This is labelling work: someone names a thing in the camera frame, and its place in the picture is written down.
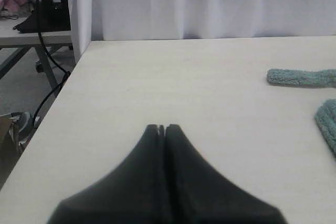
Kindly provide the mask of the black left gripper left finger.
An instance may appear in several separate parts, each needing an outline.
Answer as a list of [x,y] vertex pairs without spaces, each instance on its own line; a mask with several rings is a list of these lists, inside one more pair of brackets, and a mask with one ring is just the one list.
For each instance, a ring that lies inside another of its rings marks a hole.
[[48,223],[164,223],[163,126],[148,125],[111,173],[62,200]]

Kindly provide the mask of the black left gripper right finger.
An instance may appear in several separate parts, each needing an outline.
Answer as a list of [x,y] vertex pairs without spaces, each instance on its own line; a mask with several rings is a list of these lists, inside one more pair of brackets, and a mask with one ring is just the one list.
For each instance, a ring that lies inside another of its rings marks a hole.
[[181,127],[165,134],[165,171],[174,223],[286,223],[281,211],[213,168]]

